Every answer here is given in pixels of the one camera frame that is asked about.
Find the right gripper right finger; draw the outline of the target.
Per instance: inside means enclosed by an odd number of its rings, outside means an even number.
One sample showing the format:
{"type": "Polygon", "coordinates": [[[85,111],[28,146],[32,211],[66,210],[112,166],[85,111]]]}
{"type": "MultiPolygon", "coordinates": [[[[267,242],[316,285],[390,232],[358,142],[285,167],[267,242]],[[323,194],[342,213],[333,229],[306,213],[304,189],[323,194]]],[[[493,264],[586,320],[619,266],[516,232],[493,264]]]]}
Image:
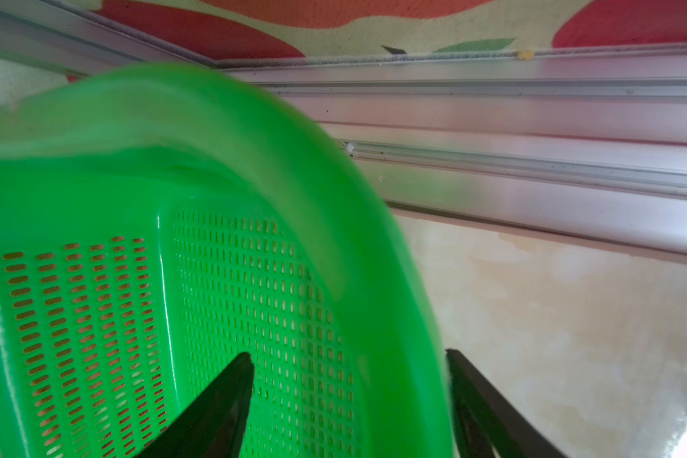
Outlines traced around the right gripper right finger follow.
{"type": "Polygon", "coordinates": [[[453,433],[462,457],[565,457],[463,353],[448,349],[446,359],[453,433]]]}

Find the green plastic basket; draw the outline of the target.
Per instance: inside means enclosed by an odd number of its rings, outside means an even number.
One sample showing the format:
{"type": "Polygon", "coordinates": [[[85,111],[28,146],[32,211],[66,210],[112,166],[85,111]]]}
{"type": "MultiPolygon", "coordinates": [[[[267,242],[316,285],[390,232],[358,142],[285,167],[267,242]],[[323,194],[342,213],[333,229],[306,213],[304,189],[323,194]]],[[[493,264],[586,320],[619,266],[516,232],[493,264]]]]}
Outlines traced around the green plastic basket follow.
{"type": "Polygon", "coordinates": [[[391,211],[316,122],[182,64],[0,106],[0,456],[450,457],[391,211]]]}

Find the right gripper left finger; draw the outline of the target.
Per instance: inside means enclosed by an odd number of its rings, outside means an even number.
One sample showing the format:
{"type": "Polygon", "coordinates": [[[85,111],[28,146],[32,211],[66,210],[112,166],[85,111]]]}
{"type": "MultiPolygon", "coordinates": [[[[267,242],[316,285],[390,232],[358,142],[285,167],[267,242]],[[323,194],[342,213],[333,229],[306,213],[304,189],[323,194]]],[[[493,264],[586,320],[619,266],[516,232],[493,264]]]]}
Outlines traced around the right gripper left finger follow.
{"type": "Polygon", "coordinates": [[[141,457],[238,457],[253,393],[251,355],[240,353],[141,457]]]}

